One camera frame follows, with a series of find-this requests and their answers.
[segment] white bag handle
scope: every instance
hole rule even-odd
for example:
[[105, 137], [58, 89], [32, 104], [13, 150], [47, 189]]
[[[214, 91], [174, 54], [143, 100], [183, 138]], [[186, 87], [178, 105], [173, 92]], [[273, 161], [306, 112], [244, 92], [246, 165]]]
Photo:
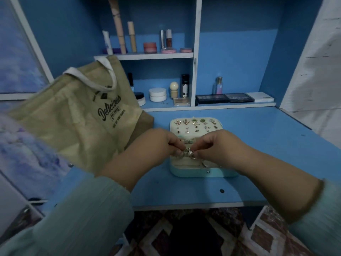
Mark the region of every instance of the white bag handle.
[[96, 61], [100, 62], [105, 68], [108, 69], [112, 82], [113, 82], [113, 85], [111, 86], [111, 88], [104, 87], [93, 81], [90, 81], [85, 75], [83, 75], [83, 73], [81, 73], [77, 68], [74, 68], [74, 67], [70, 67], [65, 72], [63, 72], [63, 74], [73, 75], [74, 77], [77, 77], [80, 81], [82, 81], [84, 84], [89, 86], [90, 88], [98, 90], [100, 92], [108, 93], [108, 92], [115, 90], [117, 87], [117, 78], [109, 60], [106, 57], [98, 57], [96, 58]]

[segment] blue desk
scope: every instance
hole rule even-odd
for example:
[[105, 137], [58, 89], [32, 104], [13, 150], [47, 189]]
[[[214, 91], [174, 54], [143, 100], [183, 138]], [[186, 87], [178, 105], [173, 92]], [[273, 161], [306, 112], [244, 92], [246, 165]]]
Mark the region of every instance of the blue desk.
[[[149, 112], [155, 127], [183, 117], [215, 117], [250, 146], [318, 177], [341, 181], [341, 150], [275, 107], [222, 110]], [[132, 192], [135, 210], [261, 206], [266, 200], [244, 176], [235, 178], [179, 178], [169, 162], [150, 170]], [[73, 169], [46, 207], [60, 201], [87, 176]]]

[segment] beige tote bag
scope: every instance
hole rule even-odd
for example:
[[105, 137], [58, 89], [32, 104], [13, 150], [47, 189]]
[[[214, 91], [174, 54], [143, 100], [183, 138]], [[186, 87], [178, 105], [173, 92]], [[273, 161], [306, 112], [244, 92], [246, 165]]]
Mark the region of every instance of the beige tote bag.
[[97, 173], [153, 127], [116, 56], [69, 68], [9, 116], [83, 170]]

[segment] floor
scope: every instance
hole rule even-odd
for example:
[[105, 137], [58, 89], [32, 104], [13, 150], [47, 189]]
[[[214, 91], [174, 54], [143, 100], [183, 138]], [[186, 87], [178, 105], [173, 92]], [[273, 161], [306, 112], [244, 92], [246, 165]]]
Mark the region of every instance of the floor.
[[217, 231], [223, 256], [314, 255], [288, 232], [287, 224], [273, 208], [267, 207], [250, 231], [239, 209], [230, 207], [136, 212], [126, 231], [130, 244], [116, 245], [110, 256], [166, 256], [173, 224], [193, 211], [204, 214]]

